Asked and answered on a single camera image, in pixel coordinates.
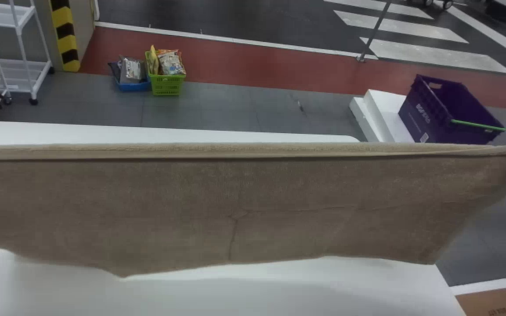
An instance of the cardboard box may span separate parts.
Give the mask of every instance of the cardboard box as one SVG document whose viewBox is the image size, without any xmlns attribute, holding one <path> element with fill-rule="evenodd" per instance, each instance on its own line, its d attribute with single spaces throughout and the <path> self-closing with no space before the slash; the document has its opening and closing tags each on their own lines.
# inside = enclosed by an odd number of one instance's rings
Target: cardboard box
<svg viewBox="0 0 506 316">
<path fill-rule="evenodd" d="M 456 296 L 467 316 L 506 316 L 506 288 Z"/>
</svg>

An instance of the yellow and black striped post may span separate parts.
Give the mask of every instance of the yellow and black striped post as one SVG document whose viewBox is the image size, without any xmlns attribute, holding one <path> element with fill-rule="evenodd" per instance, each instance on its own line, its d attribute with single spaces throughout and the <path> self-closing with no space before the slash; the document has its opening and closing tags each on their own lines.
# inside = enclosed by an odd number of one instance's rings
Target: yellow and black striped post
<svg viewBox="0 0 506 316">
<path fill-rule="evenodd" d="M 52 8 L 52 24 L 56 29 L 58 50 L 66 72 L 77 72 L 80 62 L 77 51 L 74 19 L 69 0 L 49 0 Z"/>
</svg>

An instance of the green plastic basket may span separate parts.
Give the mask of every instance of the green plastic basket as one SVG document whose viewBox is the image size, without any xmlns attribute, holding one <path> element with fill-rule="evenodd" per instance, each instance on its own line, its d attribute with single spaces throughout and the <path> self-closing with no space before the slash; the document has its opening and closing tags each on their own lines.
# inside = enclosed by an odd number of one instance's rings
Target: green plastic basket
<svg viewBox="0 0 506 316">
<path fill-rule="evenodd" d="M 146 52 L 146 60 L 148 60 L 149 50 Z M 148 72 L 151 81 L 151 92 L 154 96 L 178 96 L 181 93 L 186 75 L 162 76 L 153 75 Z"/>
</svg>

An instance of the purple crate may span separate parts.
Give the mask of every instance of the purple crate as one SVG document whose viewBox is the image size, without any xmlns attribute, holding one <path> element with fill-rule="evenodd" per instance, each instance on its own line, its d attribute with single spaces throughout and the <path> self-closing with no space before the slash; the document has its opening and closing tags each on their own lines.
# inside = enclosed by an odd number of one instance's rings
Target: purple crate
<svg viewBox="0 0 506 316">
<path fill-rule="evenodd" d="M 415 142 L 487 144 L 504 126 L 459 82 L 417 75 L 399 116 Z"/>
</svg>

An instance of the red stripe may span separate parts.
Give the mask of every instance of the red stripe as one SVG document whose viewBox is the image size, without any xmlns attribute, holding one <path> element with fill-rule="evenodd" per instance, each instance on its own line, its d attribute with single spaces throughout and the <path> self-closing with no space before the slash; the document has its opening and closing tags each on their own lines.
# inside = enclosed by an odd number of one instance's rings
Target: red stripe
<svg viewBox="0 0 506 316">
<path fill-rule="evenodd" d="M 106 75 L 119 54 L 143 59 L 151 44 L 179 49 L 191 82 L 365 94 L 406 94 L 416 74 L 464 83 L 486 106 L 506 108 L 506 75 L 301 52 L 96 27 L 79 72 Z"/>
</svg>

